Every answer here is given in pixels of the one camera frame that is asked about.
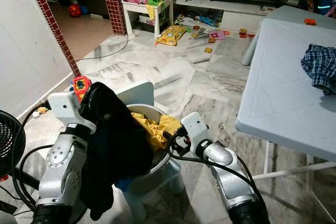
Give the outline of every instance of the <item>red ball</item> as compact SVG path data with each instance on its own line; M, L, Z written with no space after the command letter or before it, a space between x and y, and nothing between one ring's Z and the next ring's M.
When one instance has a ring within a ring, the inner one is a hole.
M80 10L79 5L72 4L68 8L69 14L73 18L78 18L80 15L82 15L82 11Z

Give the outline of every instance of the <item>green toy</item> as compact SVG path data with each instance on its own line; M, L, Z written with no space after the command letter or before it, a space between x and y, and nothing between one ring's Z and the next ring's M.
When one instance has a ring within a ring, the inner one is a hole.
M165 6L163 0L147 0L148 5L159 6L162 3L161 18L165 19Z

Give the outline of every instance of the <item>black fan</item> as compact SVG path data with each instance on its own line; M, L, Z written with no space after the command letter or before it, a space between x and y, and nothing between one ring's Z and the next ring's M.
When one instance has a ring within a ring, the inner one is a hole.
M21 124L15 117L0 110L0 178L12 173L13 141ZM22 130L15 144L14 163L17 165L26 147L26 134Z

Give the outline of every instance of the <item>white wall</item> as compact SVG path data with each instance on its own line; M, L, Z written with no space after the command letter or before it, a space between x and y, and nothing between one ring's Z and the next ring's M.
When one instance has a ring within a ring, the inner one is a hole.
M71 74L35 0L0 0L0 110L18 117Z

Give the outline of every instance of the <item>red brick door frame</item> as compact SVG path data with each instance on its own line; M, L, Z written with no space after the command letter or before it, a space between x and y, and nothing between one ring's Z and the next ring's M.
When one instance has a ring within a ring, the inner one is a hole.
M43 15L54 34L57 43L61 47L61 50L67 59L71 70L73 71L73 74L75 77L80 76L80 71L78 69L78 66L69 50L69 47L67 46L64 37L62 35L61 30L59 29L59 26L51 12L51 9L47 3L46 0L36 0L40 9L43 12ZM123 10L121 5L121 0L105 0L107 10L109 12L109 17L111 21L111 25L113 28L113 33L118 35L125 35L126 34L126 28L125 28L125 21L123 18Z

